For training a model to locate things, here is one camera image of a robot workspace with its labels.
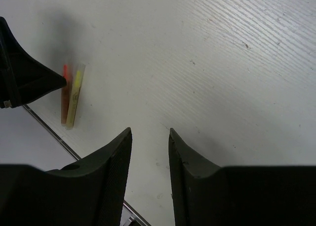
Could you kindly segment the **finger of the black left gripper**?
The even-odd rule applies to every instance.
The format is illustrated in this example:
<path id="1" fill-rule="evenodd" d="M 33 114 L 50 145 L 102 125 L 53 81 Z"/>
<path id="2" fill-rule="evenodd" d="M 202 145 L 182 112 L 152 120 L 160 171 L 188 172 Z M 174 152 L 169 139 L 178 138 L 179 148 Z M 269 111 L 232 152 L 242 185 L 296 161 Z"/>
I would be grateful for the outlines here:
<path id="1" fill-rule="evenodd" d="M 66 86 L 66 79 L 32 58 L 0 18 L 0 107 L 16 108 Z"/>

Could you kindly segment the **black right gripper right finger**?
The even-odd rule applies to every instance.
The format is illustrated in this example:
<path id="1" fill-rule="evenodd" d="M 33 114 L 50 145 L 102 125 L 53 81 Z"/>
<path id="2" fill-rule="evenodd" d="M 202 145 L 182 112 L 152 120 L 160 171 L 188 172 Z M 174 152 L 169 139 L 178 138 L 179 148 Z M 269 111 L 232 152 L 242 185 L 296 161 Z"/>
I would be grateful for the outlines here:
<path id="1" fill-rule="evenodd" d="M 220 167 L 170 129 L 168 156 L 178 226 L 313 226 L 314 166 Z"/>

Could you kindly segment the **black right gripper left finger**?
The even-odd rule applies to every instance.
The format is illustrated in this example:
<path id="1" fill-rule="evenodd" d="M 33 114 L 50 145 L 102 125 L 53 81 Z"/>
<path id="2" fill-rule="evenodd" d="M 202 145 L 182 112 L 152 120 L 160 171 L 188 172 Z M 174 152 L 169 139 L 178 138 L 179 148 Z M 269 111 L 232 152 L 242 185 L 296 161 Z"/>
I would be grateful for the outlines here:
<path id="1" fill-rule="evenodd" d="M 126 128 L 104 147 L 62 169 L 0 167 L 3 226 L 118 226 L 132 149 Z"/>

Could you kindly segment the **yellow thin highlighter pen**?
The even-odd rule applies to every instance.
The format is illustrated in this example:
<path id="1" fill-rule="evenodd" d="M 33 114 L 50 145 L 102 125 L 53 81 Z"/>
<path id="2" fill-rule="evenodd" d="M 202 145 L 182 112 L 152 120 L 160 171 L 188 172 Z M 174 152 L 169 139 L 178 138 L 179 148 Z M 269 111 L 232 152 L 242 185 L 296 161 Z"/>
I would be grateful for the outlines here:
<path id="1" fill-rule="evenodd" d="M 72 89 L 70 93 L 69 108 L 68 108 L 67 120 L 66 120 L 66 128 L 69 130 L 74 127 L 84 70 L 85 70 L 85 64 L 78 63 L 75 68 L 75 73 L 73 75 Z"/>

